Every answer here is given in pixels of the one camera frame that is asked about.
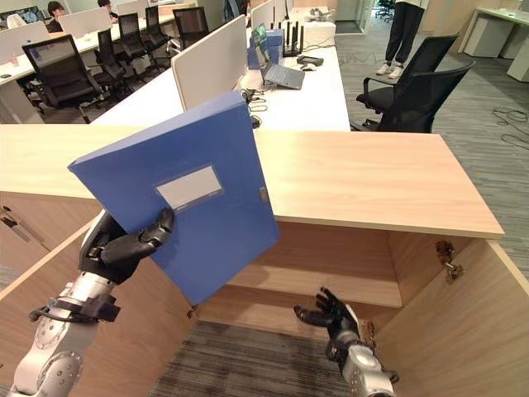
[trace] white divider panel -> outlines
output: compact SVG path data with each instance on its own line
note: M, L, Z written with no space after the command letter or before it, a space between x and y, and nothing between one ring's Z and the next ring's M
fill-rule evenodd
M23 45L34 44L49 39L50 35L42 21L0 31L0 65L9 62L13 55L19 56L24 54L22 50Z
M251 9L251 27L255 29L261 23L266 29L270 29L270 25L274 21L274 2L268 0L263 4Z
M245 27L241 15L171 60L184 111L232 91L245 74Z
M145 0L135 0L134 2L123 2L117 4L117 15L126 15L137 13L139 18L145 18L145 8L147 3Z
M274 0L275 1L275 14L274 22L275 25L279 22L284 21L284 18L287 16L287 0Z
M112 27L112 21L105 7L76 12L59 17L63 31L76 39L93 31L104 31Z

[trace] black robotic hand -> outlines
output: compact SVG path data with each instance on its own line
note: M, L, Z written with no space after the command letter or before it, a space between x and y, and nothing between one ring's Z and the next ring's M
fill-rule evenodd
M105 211L81 246L79 269L121 284L132 276L141 259L169 239L173 225L174 212L165 208L147 228L126 234Z
M316 306L319 310L309 310L296 305L294 312L306 324L327 328L329 343L326 357L330 361L337 362L342 370L347 358L348 346L352 342L360 342L355 313L325 287L321 287L316 295Z
M358 336L358 323L352 310L329 289L321 287L320 291L316 295L316 306L320 310L308 310L296 305L296 316L306 324L326 327L331 339L336 339L344 331L354 332Z

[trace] laptop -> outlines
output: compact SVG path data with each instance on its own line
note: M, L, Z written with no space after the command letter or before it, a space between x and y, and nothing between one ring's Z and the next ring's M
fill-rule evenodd
M269 81L281 87L301 89L305 72L272 63L265 25L257 26L251 32L251 35L254 39L255 52L257 52L257 60L259 61L263 81Z

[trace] blue binder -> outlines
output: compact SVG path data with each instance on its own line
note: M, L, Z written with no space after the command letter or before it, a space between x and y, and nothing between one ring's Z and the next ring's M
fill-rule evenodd
M69 166L127 232L175 211L152 256L199 304L278 239L248 107L227 93Z

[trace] black pants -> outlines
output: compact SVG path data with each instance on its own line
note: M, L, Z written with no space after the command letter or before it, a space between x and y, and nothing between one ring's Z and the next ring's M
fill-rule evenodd
M395 59L403 64L412 51L413 40L421 24L424 10L407 2L395 4L395 15L391 33L389 34L388 49L386 50L386 61Z

